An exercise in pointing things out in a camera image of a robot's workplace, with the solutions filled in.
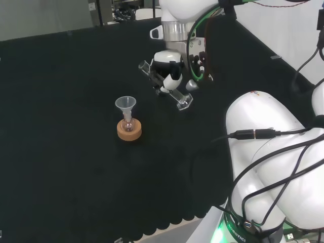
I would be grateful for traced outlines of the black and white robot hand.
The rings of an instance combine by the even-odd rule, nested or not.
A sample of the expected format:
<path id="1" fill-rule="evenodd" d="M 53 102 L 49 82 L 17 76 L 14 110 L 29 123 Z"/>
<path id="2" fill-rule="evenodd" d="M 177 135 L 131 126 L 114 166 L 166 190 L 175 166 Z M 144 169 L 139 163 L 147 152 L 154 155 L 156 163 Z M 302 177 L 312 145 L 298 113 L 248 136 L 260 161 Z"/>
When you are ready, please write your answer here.
<path id="1" fill-rule="evenodd" d="M 207 73 L 207 55 L 205 51 L 198 55 L 189 56 L 190 64 L 195 75 L 203 74 L 204 78 L 213 81 L 210 73 Z M 150 70 L 157 82 L 152 81 L 157 95 L 166 96 L 171 88 L 177 88 L 182 83 L 182 69 L 185 68 L 185 61 L 182 55 L 175 50 L 164 50 L 154 54 L 150 64 Z"/>

